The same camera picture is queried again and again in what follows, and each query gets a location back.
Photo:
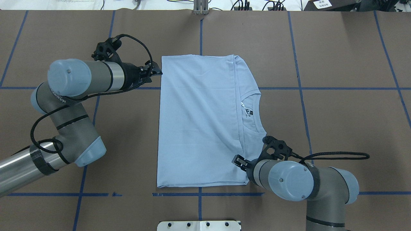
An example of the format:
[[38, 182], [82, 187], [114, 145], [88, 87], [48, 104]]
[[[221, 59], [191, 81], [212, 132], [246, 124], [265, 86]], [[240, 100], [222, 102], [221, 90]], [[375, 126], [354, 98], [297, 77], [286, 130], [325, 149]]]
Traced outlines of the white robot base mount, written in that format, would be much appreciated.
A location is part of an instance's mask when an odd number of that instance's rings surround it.
[[241, 222], [235, 220], [164, 221], [157, 231], [241, 231]]

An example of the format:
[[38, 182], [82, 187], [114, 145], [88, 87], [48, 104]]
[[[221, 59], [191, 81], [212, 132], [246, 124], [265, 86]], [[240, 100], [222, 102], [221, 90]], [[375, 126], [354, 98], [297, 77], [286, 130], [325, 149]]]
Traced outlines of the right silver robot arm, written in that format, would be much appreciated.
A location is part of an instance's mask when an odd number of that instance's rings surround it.
[[235, 155], [232, 163], [248, 180], [288, 201], [306, 201], [307, 231], [345, 231], [345, 206], [356, 201], [359, 183], [349, 171], [316, 167], [289, 160], [246, 160]]

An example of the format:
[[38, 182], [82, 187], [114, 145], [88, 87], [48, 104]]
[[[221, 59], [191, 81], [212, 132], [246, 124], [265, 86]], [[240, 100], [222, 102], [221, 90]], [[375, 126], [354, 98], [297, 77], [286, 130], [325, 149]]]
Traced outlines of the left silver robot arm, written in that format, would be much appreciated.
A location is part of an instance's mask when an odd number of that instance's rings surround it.
[[84, 167], [106, 153], [82, 102], [93, 95], [122, 93], [162, 75], [157, 63], [137, 67], [112, 61], [57, 60], [31, 95], [42, 114], [32, 126], [32, 143], [1, 161], [1, 196], [75, 163]]

